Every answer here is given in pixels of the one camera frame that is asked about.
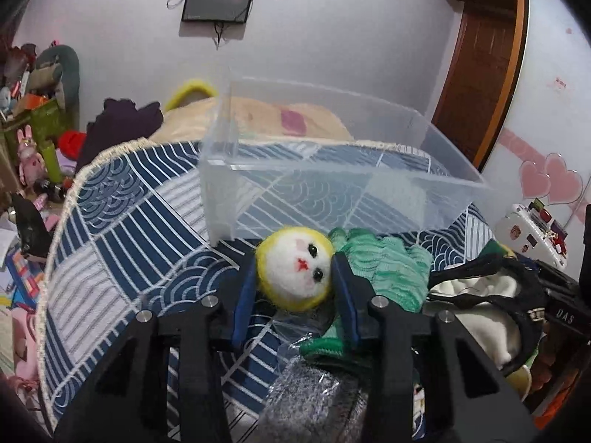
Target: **yellow fur trim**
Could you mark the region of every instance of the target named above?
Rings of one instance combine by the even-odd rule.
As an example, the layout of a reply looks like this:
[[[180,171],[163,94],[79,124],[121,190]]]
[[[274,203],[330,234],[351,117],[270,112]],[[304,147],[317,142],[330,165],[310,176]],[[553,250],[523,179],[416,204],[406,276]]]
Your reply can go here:
[[[293,302],[293,301],[286,301],[280,295],[275,292],[273,287],[273,283],[269,281],[267,275],[265,275],[265,268],[267,267],[267,250],[272,247],[277,242],[277,238],[279,235],[284,234],[285,232],[291,231],[301,231],[306,233],[310,236],[310,238],[319,246],[323,248],[323,250],[330,256],[335,254],[335,249],[332,246],[330,240],[323,235],[321,232],[312,230],[311,228],[306,227],[285,227],[282,228],[275,233],[269,235],[265,238],[261,244],[255,250],[255,258],[256,258],[256,273],[258,275],[259,280],[259,287],[261,291],[269,297],[269,299],[279,308],[286,309],[288,311],[295,311],[301,312],[306,311],[309,309],[318,306],[322,303],[323,300],[326,299],[328,294],[330,293],[330,281],[329,284],[326,285],[326,290],[318,296],[314,298],[309,298],[306,300],[302,300],[300,302]]]
[[[164,112],[166,113],[167,111],[175,109],[182,102],[182,100],[196,91],[205,93],[208,97],[218,96],[218,90],[212,87],[209,83],[206,83],[200,79],[190,79],[189,81],[183,83],[178,88],[178,90],[174,92],[172,98],[170,98],[166,105],[164,105]]]

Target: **green ruffled cloth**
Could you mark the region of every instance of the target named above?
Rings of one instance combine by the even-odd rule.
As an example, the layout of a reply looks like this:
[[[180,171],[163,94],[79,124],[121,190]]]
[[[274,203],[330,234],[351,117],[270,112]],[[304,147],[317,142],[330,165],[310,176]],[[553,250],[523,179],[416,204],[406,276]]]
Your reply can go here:
[[[377,238],[366,229],[348,233],[335,228],[329,233],[335,251],[342,251],[351,270],[372,284],[377,295],[386,296],[407,311],[418,313],[428,293],[428,280],[433,256],[425,248],[404,246],[400,238]],[[367,367],[370,362],[347,351],[342,339],[341,319],[320,338],[300,345],[300,354],[307,360],[345,367]]]

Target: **transparent storage container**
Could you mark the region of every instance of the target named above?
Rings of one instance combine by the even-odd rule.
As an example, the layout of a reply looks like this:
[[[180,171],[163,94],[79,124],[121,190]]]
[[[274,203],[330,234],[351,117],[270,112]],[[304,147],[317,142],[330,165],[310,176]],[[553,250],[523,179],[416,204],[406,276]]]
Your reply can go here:
[[[262,121],[273,115],[258,107],[250,113],[244,99],[278,111],[314,105],[315,120],[322,123],[324,116],[332,118],[323,109],[329,110],[355,142],[278,137],[277,127],[267,130]],[[212,118],[199,164],[212,245],[263,238],[286,225],[324,233],[334,227],[367,227],[379,234],[444,229],[488,189],[472,164],[419,112],[378,98],[241,78],[219,97]],[[293,128],[286,133],[293,134]]]

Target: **pink bunny toy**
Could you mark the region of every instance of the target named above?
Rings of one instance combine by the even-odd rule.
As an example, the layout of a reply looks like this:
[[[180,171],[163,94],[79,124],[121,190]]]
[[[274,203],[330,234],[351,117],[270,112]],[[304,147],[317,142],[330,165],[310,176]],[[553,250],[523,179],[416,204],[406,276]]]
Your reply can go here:
[[[45,161],[37,152],[37,145],[33,140],[31,126],[25,126],[25,135],[23,131],[17,131],[18,138],[18,157],[21,161],[18,166],[18,174],[21,183],[25,186],[33,186],[33,183],[45,175]]]

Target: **brown door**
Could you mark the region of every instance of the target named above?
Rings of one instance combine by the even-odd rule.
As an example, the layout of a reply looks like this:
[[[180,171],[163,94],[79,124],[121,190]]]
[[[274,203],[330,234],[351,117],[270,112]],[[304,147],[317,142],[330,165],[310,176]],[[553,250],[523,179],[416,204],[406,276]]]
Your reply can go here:
[[[501,93],[513,32],[515,16],[466,4],[433,123],[470,161]]]

